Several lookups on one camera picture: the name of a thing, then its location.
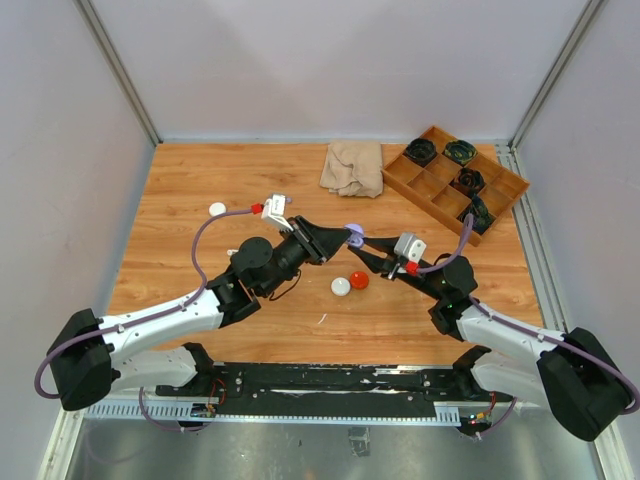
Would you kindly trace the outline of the white earbud charging case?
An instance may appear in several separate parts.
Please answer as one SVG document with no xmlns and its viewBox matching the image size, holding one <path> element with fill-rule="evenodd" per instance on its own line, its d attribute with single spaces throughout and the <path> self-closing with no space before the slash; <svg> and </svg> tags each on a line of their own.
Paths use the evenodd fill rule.
<svg viewBox="0 0 640 480">
<path fill-rule="evenodd" d="M 334 295 L 344 297 L 350 293 L 351 284 L 350 281 L 344 277 L 336 277 L 332 280 L 330 288 Z"/>
</svg>

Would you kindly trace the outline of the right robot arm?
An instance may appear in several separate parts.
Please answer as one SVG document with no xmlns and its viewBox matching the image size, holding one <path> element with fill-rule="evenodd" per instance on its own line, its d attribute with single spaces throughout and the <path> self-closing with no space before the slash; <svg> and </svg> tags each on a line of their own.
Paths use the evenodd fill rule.
<svg viewBox="0 0 640 480">
<path fill-rule="evenodd" d="M 595 440 L 617 417 L 638 411 L 638 388 L 591 332 L 534 327 L 480 302 L 472 294 L 478 286 L 473 268 L 460 251 L 430 264 L 412 234 L 366 238 L 350 250 L 371 272 L 434 299 L 429 315 L 436 329 L 472 344 L 452 377 L 463 399 L 487 391 L 533 403 L 585 441 Z"/>
</svg>

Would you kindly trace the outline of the orange round case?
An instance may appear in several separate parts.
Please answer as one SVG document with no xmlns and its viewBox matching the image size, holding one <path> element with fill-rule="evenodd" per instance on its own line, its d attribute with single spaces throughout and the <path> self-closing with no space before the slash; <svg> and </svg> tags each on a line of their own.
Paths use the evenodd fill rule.
<svg viewBox="0 0 640 480">
<path fill-rule="evenodd" d="M 355 271 L 349 277 L 352 289 L 364 290 L 369 286 L 369 276 L 363 271 Z"/>
</svg>

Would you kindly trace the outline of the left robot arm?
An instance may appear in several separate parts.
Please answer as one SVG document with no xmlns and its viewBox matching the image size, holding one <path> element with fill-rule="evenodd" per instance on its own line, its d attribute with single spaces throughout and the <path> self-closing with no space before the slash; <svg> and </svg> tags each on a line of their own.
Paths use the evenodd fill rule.
<svg viewBox="0 0 640 480">
<path fill-rule="evenodd" d="M 171 339 L 246 319 L 259 310 L 260 299 L 275 300 L 276 290 L 304 264 L 326 263 L 351 235 L 347 228 L 320 227 L 302 216 L 288 223 L 278 245 L 263 237 L 245 240 L 223 273 L 203 277 L 182 297 L 120 316 L 98 317 L 90 308 L 72 314 L 41 365 L 52 373 L 54 398 L 66 411 L 99 402 L 124 379 L 122 361 Z"/>
</svg>

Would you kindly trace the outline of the purple round case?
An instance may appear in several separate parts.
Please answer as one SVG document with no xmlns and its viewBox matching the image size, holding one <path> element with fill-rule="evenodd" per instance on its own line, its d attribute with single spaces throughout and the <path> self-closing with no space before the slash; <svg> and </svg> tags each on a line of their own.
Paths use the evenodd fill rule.
<svg viewBox="0 0 640 480">
<path fill-rule="evenodd" d="M 349 223 L 345 225 L 345 228 L 350 232 L 347 245 L 357 249 L 361 248 L 365 238 L 363 227 L 357 223 Z"/>
</svg>

